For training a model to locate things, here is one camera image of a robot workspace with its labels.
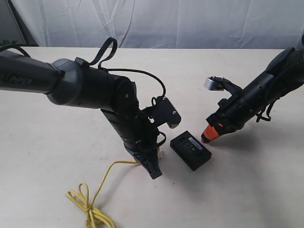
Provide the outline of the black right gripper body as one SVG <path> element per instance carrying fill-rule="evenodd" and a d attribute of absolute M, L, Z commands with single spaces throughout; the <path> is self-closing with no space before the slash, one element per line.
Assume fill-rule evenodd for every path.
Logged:
<path fill-rule="evenodd" d="M 218 102 L 218 110 L 207 118 L 208 124 L 211 126 L 222 124 L 236 131 L 242 129 L 248 120 L 264 110 L 266 95 L 264 84 L 253 81 L 242 89 L 241 94 L 240 99 L 221 99 Z"/>

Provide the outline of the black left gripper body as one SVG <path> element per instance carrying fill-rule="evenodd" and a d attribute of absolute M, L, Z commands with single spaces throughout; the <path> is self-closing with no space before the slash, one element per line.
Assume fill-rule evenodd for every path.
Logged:
<path fill-rule="evenodd" d="M 159 130 L 141 112 L 125 116 L 102 109 L 106 119 L 122 139 L 124 147 L 133 156 L 157 156 Z"/>

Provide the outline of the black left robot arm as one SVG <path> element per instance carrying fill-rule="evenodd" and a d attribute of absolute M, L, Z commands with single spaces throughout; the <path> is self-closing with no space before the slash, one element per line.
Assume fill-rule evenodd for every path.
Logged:
<path fill-rule="evenodd" d="M 160 132 L 150 118 L 162 97 L 153 98 L 152 105 L 141 110 L 136 84 L 101 66 L 108 48 L 113 57 L 118 48 L 115 38 L 108 38 L 91 62 L 77 57 L 46 63 L 31 58 L 19 45 L 1 46 L 0 88 L 44 94 L 56 105 L 101 110 L 126 150 L 156 179 L 162 174 L 157 156 Z"/>

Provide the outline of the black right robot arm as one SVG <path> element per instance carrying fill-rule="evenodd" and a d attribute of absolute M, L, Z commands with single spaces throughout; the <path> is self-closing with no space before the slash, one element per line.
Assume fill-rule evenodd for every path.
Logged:
<path fill-rule="evenodd" d="M 287 48 L 279 53 L 266 69 L 244 88 L 223 77 L 208 77 L 210 91 L 228 91 L 231 96 L 218 102 L 218 110 L 207 119 L 201 135 L 203 143 L 234 133 L 253 117 L 271 121 L 270 112 L 277 100 L 304 84 L 304 49 Z"/>

